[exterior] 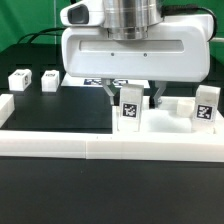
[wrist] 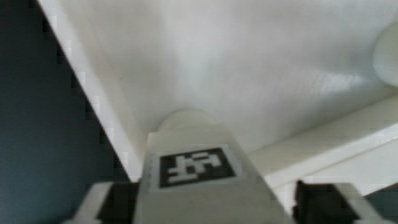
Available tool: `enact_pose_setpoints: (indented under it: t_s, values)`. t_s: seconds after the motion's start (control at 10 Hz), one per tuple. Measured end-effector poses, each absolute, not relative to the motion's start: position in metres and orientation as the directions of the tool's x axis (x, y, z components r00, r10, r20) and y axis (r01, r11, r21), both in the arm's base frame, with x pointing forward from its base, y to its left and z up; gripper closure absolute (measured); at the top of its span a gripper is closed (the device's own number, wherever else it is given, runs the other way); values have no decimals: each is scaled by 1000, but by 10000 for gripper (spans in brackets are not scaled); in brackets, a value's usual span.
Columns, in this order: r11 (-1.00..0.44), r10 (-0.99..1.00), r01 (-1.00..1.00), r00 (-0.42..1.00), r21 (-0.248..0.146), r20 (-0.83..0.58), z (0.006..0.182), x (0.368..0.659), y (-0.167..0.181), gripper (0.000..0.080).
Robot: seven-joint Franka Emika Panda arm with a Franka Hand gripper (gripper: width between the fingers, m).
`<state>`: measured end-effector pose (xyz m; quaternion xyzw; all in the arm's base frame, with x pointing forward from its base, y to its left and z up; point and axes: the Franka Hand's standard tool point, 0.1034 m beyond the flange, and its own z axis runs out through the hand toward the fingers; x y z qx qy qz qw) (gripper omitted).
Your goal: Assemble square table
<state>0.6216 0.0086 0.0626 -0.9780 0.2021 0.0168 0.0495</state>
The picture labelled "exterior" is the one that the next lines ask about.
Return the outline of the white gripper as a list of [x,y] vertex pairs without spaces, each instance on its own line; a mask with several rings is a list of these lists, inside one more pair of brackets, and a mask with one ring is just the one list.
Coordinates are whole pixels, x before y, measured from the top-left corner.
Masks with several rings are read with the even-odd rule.
[[210,69],[210,15],[167,16],[148,33],[142,40],[113,40],[102,27],[68,28],[61,40],[64,68],[71,76],[102,78],[111,105],[117,93],[113,79],[153,80],[151,108],[161,104],[165,81],[205,79]]

